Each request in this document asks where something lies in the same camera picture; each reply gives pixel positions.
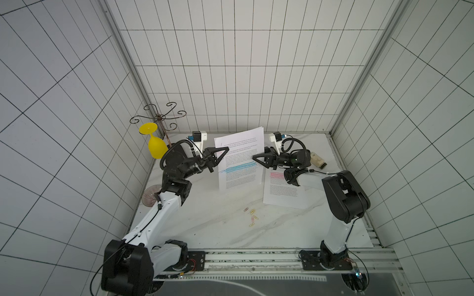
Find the pink highlighted paper document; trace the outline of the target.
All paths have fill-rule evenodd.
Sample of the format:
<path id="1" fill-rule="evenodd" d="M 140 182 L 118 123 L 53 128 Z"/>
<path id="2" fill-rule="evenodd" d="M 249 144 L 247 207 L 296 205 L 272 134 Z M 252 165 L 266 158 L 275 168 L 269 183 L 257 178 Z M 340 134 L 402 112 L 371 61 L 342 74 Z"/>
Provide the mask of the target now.
<path id="1" fill-rule="evenodd" d="M 317 202 L 311 190 L 289 185 L 283 170 L 266 170 L 263 203 L 279 207 L 306 209 Z"/>

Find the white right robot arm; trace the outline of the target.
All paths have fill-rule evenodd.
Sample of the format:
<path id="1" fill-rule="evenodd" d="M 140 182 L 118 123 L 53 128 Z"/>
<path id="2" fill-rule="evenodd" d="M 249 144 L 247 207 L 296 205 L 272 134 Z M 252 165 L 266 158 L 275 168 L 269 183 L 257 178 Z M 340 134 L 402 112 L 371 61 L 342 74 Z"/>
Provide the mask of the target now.
<path id="1" fill-rule="evenodd" d="M 330 228 L 316 256 L 301 254 L 305 261 L 319 263 L 324 270 L 334 270 L 340 261 L 347 260 L 347 243 L 354 224 L 370 208 L 369 198 L 353 174 L 348 170 L 326 173 L 311 169 L 311 153 L 307 149 L 278 153 L 274 148 L 265 148 L 265 152 L 253 155 L 253 160 L 265 168 L 283 167 L 289 185 L 323 188 L 333 215 Z"/>

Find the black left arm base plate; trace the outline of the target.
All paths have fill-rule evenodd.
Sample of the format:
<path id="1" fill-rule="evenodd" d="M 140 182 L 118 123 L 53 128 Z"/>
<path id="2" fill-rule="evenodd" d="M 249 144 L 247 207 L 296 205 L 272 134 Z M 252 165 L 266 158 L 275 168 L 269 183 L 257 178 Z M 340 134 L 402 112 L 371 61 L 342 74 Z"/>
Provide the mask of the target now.
<path id="1" fill-rule="evenodd" d="M 178 271 L 182 273 L 203 271 L 205 261 L 206 253 L 204 251 L 190 251 L 185 260 L 185 265 L 182 268 L 179 268 Z"/>

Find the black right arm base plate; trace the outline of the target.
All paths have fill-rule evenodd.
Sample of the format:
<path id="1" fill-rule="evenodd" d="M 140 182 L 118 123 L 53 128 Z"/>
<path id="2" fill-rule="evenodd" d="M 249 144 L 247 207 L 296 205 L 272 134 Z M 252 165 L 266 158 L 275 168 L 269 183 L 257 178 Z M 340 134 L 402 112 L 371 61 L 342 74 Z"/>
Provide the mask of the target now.
<path id="1" fill-rule="evenodd" d="M 328 250 L 301 250 L 298 254 L 305 271 L 351 271 L 348 251 L 332 254 Z"/>

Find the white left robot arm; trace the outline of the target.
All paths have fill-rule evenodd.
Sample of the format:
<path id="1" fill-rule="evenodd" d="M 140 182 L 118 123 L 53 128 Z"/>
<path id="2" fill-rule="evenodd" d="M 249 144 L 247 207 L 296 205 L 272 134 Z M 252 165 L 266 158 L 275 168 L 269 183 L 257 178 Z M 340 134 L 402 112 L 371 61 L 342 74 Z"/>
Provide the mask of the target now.
<path id="1" fill-rule="evenodd" d="M 104 250 L 98 270 L 102 290 L 119 296 L 144 296 L 157 287 L 155 282 L 164 271 L 171 269 L 171 277 L 178 278 L 197 269 L 185 242 L 169 239 L 157 245 L 156 241 L 166 221 L 188 198 L 192 187 L 188 178 L 205 169 L 213 172 L 228 152 L 228 147 L 199 150 L 189 139 L 169 148 L 160 158 L 162 184 L 153 195 L 156 203 L 123 239 L 111 240 Z"/>

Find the blue highlighted paper document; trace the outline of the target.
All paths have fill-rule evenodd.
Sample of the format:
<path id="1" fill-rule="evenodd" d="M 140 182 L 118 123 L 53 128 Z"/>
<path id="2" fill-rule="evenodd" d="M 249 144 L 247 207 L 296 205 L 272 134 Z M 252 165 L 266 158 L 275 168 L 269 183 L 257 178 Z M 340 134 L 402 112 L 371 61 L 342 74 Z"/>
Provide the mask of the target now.
<path id="1" fill-rule="evenodd" d="M 262 183 L 264 167 L 253 160 L 253 156 L 264 152 L 264 129 L 230 134 L 214 139 L 216 148 L 229 148 L 221 156 L 218 165 L 219 190 L 235 191 L 257 186 Z"/>

